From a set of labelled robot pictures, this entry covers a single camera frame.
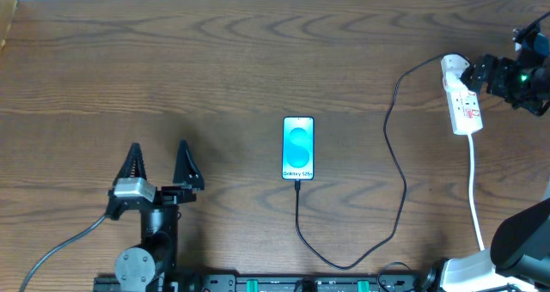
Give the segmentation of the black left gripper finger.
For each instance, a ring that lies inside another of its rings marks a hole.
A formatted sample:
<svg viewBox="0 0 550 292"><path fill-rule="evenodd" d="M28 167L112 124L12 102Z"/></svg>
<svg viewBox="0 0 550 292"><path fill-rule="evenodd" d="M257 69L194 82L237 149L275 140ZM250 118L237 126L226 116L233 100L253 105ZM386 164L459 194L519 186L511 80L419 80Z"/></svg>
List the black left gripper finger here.
<svg viewBox="0 0 550 292"><path fill-rule="evenodd" d="M143 152L139 143L132 143L122 167L114 178L116 185L120 179L142 178L147 179Z"/></svg>
<svg viewBox="0 0 550 292"><path fill-rule="evenodd" d="M173 184L195 192L205 189L204 178L193 160L190 147L185 139L179 142Z"/></svg>

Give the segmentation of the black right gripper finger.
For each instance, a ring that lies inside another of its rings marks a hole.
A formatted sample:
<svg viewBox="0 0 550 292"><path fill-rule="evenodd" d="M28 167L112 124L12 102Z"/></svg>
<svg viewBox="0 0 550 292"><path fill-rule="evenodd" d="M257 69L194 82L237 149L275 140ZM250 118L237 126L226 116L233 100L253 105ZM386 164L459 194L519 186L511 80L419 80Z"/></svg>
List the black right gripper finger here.
<svg viewBox="0 0 550 292"><path fill-rule="evenodd" d="M489 92L488 79L490 69L486 66L468 66L461 74L460 81L467 89L476 94L480 94L482 89Z"/></svg>
<svg viewBox="0 0 550 292"><path fill-rule="evenodd" d="M466 69L467 76L489 76L498 66L499 58L491 54L484 54L475 60Z"/></svg>

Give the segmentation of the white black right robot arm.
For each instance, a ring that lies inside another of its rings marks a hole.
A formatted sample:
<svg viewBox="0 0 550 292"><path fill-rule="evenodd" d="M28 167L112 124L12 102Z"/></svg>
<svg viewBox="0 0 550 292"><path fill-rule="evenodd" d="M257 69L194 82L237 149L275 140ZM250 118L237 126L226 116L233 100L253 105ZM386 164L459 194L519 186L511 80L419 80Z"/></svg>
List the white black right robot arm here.
<svg viewBox="0 0 550 292"><path fill-rule="evenodd" d="M480 92L502 98L536 117L549 109L549 39L538 21L514 31L514 59L480 56L470 62L451 53L441 60L452 131L471 138L483 127ZM423 291L547 291L549 289L549 200L544 198L504 220L486 247L474 202L467 190L479 251L443 259L421 286Z"/></svg>

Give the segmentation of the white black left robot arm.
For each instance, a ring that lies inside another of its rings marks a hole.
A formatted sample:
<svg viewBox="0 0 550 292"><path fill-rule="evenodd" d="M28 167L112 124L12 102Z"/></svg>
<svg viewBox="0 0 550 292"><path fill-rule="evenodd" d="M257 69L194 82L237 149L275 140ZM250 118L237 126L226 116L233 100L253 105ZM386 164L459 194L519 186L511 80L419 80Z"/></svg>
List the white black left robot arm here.
<svg viewBox="0 0 550 292"><path fill-rule="evenodd" d="M140 242L116 259L114 275L121 291L180 291L177 275L180 205L193 203L205 189L204 178L186 140L179 141L173 184L157 187L147 180L139 143L129 148L108 191L105 217L113 221L136 210Z"/></svg>

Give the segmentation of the blue Galaxy smartphone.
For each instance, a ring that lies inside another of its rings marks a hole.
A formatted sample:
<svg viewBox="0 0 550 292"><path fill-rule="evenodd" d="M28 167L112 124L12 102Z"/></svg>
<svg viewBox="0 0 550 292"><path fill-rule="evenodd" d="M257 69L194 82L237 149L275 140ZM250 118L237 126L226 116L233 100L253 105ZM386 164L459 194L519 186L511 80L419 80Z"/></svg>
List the blue Galaxy smartphone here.
<svg viewBox="0 0 550 292"><path fill-rule="evenodd" d="M282 178L311 180L315 176L315 119L285 117L283 120Z"/></svg>

